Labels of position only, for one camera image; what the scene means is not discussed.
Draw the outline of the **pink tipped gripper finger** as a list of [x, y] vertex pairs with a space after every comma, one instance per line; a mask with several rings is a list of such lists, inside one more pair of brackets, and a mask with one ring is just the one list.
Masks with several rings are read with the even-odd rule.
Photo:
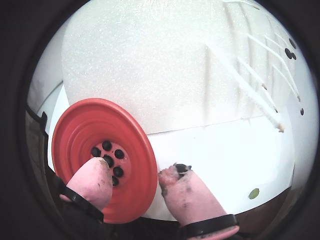
[[67, 184], [57, 179], [62, 216], [82, 240], [107, 240], [102, 210], [112, 198], [110, 167], [102, 157], [84, 163]]
[[228, 214], [190, 165], [175, 163], [158, 173], [161, 195], [179, 222], [178, 240], [224, 240], [235, 235], [239, 223]]

